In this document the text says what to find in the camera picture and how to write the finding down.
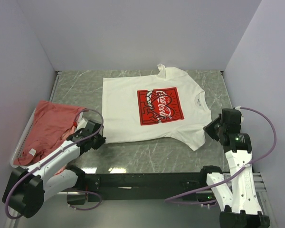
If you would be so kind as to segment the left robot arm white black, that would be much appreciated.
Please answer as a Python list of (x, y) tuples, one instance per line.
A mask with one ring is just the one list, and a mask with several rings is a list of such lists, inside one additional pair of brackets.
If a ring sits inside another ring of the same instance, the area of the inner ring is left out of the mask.
[(44, 159), (26, 168), (14, 168), (2, 197), (8, 218), (34, 216), (46, 200), (61, 191), (85, 192), (85, 172), (68, 163), (105, 143), (102, 128), (102, 123), (88, 121)]

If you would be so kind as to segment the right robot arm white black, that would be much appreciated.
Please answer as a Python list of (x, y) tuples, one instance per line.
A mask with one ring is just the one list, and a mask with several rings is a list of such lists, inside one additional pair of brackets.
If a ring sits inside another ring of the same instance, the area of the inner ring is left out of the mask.
[(204, 127), (205, 133), (223, 146), (231, 186), (227, 185), (221, 168), (213, 165), (200, 170), (199, 185), (214, 193), (221, 209), (220, 227), (268, 228), (270, 218), (263, 214), (254, 184), (251, 140), (248, 134), (241, 133), (241, 122), (239, 110), (225, 108)]

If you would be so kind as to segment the white t-shirt red print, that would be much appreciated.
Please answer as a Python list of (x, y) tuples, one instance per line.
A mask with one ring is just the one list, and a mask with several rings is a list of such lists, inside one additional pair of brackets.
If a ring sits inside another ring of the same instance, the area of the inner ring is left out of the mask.
[(176, 139), (192, 150), (205, 143), (211, 122), (205, 91), (176, 67), (156, 75), (103, 79), (102, 115), (107, 143)]

